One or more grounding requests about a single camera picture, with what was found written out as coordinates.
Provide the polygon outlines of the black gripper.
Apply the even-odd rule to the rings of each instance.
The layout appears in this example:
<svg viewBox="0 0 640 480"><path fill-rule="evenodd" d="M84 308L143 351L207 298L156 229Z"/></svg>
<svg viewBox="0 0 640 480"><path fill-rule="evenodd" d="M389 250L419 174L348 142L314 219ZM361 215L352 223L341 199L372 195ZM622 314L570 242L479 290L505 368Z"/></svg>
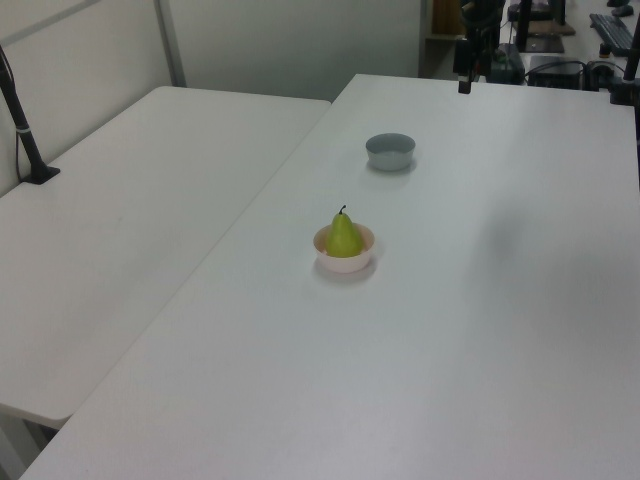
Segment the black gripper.
<svg viewBox="0 0 640 480"><path fill-rule="evenodd" d="M472 81L480 82L482 76L489 75L489 48L482 42L458 39L455 42L453 72L459 76L458 92L469 94Z"/></svg>

